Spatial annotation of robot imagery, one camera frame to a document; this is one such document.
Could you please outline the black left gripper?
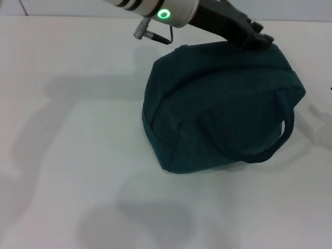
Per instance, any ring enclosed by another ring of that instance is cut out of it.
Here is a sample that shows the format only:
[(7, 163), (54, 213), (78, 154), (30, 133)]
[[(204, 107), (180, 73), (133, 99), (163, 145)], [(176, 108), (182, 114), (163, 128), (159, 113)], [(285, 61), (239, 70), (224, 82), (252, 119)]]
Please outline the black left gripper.
[(263, 26), (253, 22), (228, 1), (199, 1), (189, 24), (218, 35), (234, 46), (246, 50), (268, 48), (274, 38), (261, 34)]

